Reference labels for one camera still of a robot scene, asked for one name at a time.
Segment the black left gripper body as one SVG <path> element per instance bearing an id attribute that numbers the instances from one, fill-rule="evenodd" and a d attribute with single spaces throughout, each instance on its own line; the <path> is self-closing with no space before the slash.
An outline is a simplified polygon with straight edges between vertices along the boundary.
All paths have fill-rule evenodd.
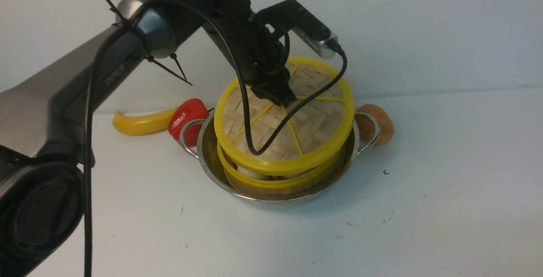
<path id="1" fill-rule="evenodd" d="M 289 87 L 286 61 L 290 47 L 285 47 L 254 13 L 239 18 L 226 14 L 212 17 L 226 41 L 206 22 L 204 30 L 233 66 L 230 53 L 237 60 L 239 72 L 252 93 L 275 105 L 289 107 L 296 97 Z"/>

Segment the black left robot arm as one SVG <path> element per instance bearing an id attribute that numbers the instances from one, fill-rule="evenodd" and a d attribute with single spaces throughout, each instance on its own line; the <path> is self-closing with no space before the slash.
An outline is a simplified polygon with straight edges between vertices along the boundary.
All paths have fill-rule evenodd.
<path id="1" fill-rule="evenodd" d="M 287 44 L 250 0 L 123 0 L 118 22 L 1 93 L 1 275 L 24 277 L 84 223 L 92 273 L 93 114 L 144 60 L 173 56 L 204 27 L 242 87 L 287 107 Z"/>

